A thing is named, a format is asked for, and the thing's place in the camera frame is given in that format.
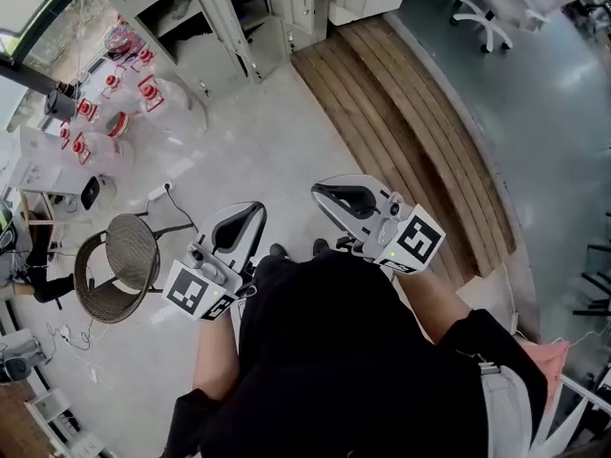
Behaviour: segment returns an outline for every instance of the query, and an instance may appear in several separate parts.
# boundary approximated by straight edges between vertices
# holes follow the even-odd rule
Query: black shirt
[[[268,257],[240,334],[239,384],[223,402],[177,400],[165,450],[225,456],[487,456],[478,358],[505,364],[529,390],[534,431],[543,375],[488,312],[429,343],[375,265],[329,252],[307,263]]]

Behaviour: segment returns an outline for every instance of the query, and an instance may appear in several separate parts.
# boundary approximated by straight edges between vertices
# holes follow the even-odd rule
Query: pink cloth
[[[565,342],[551,344],[527,343],[521,346],[547,379],[547,403],[545,404],[545,410],[549,410],[560,386],[560,375],[566,362],[570,344]]]

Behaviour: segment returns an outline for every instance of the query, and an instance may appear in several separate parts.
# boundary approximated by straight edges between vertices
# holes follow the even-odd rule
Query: gray floor
[[[559,11],[537,34],[507,27],[515,48],[484,55],[485,35],[474,25],[449,25],[452,1],[404,0],[398,15],[480,124],[506,181],[533,269],[543,340],[574,342],[607,324],[571,310],[585,308],[588,294],[603,298],[579,273],[604,262],[586,256],[586,244],[606,237],[611,79]],[[598,373],[607,358],[600,338],[590,336],[571,349],[567,369]]]

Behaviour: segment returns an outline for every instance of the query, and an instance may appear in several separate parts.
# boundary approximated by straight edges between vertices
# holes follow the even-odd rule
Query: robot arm
[[[367,175],[316,183],[314,201],[348,239],[342,245],[367,261],[402,273],[427,268],[445,238],[420,206]],[[267,213],[259,202],[230,205],[207,219],[183,261],[175,260],[163,298],[192,319],[213,321],[236,300],[256,293],[255,255]]]

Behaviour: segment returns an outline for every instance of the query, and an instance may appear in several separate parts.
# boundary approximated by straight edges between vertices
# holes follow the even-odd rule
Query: person
[[[47,280],[47,257],[52,229],[32,226],[30,230],[19,216],[7,215],[6,209],[0,242],[0,287],[5,297],[33,295],[37,301],[54,301],[74,290],[74,276]]]
[[[199,322],[194,389],[177,399],[164,458],[489,456],[484,361],[525,384],[534,438],[547,397],[534,362],[432,273],[400,277],[413,313],[375,264],[322,239],[305,263],[273,245],[239,353],[229,311]]]

